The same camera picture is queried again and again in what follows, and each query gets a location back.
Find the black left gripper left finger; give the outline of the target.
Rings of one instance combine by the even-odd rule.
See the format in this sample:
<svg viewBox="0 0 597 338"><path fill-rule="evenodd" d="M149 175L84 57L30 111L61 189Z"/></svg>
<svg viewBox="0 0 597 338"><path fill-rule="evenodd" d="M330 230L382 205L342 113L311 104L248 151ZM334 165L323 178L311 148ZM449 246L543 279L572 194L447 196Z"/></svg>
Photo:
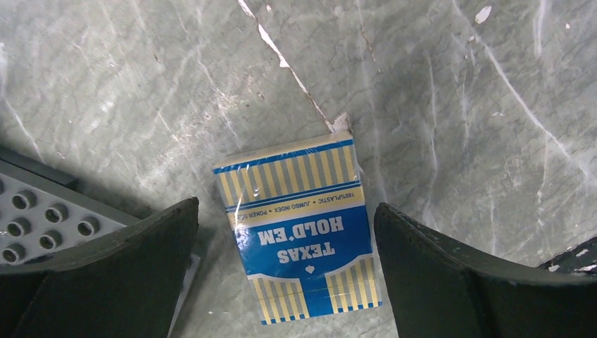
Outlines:
<svg viewBox="0 0 597 338"><path fill-rule="evenodd" d="M198 230L185 199L85 244L1 269L2 337L167 337Z"/></svg>

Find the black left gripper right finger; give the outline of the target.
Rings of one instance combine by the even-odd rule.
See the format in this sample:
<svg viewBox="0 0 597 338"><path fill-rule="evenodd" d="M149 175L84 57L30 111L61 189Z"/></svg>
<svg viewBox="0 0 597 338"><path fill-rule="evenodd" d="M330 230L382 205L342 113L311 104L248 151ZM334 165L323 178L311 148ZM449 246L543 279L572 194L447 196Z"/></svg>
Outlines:
<svg viewBox="0 0 597 338"><path fill-rule="evenodd" d="M507 261L386 203L374 229L400 337L596 336L596 277Z"/></svg>

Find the blue playing card deck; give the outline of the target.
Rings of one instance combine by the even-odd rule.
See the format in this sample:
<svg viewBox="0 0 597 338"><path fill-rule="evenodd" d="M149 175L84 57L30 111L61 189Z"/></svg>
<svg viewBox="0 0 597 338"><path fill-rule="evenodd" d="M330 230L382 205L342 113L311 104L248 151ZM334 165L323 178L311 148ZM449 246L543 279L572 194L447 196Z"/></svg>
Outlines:
<svg viewBox="0 0 597 338"><path fill-rule="evenodd" d="M382 305L349 132L230 156L213 174L264 325Z"/></svg>

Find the dark grey lego baseplate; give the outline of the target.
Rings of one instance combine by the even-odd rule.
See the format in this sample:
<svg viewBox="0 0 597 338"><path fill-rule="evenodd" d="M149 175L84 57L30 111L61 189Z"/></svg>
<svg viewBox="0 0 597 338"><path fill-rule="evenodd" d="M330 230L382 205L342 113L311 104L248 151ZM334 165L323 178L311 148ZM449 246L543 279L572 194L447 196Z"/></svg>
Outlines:
<svg viewBox="0 0 597 338"><path fill-rule="evenodd" d="M1 264L20 265L138 223L77 192L78 179L1 148Z"/></svg>

